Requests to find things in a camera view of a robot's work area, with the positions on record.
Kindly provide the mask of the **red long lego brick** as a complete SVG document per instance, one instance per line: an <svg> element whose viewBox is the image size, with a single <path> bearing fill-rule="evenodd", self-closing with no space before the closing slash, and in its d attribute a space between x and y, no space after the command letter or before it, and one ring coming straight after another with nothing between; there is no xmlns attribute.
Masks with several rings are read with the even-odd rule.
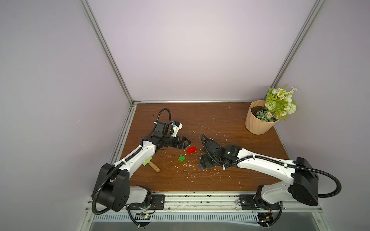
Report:
<svg viewBox="0 0 370 231"><path fill-rule="evenodd" d="M192 147L190 147L190 148L187 149L187 153L190 155L190 154L196 152L197 150L198 149L197 149L196 146L192 146Z"/></svg>

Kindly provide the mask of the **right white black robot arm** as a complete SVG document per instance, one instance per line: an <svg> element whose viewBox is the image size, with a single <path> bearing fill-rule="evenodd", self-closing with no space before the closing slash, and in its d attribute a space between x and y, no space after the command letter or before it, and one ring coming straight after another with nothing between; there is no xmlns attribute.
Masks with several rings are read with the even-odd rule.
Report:
<svg viewBox="0 0 370 231"><path fill-rule="evenodd" d="M228 145L223 148L214 140L203 138L204 155L201 168L221 166L250 169L279 179L279 183L259 185L256 194L242 201L243 206L268 209L281 201L296 200L308 206L318 205L318 175L303 170L310 165L305 159L284 160L253 153L245 148Z"/></svg>

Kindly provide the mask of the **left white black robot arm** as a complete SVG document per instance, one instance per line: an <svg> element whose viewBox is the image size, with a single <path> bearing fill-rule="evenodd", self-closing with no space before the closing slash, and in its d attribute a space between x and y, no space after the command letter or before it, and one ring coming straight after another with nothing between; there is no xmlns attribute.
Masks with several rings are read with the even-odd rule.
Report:
<svg viewBox="0 0 370 231"><path fill-rule="evenodd" d="M110 210L119 212L132 204L149 207L151 190L143 186L131 186L130 179L139 167L162 148L184 150L191 144L188 138L177 136L182 126L179 121L156 122L153 131L141 138L139 145L131 153L114 164L104 164L92 192L92 212L95 215Z"/></svg>

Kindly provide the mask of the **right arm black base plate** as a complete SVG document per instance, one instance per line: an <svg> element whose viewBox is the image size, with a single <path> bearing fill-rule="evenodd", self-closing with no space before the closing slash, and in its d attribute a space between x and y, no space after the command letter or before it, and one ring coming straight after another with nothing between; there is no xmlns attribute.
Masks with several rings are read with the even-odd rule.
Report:
<svg viewBox="0 0 370 231"><path fill-rule="evenodd" d="M242 210L280 210L280 204L269 204L262 199L255 199L252 194L240 194L237 204Z"/></svg>

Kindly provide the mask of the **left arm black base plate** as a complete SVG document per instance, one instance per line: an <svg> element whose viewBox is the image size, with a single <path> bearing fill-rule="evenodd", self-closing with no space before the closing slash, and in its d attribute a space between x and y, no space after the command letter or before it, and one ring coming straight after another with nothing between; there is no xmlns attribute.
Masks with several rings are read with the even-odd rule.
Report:
<svg viewBox="0 0 370 231"><path fill-rule="evenodd" d="M129 205L130 210L164 210L165 195L151 194L147 196L142 203L133 203Z"/></svg>

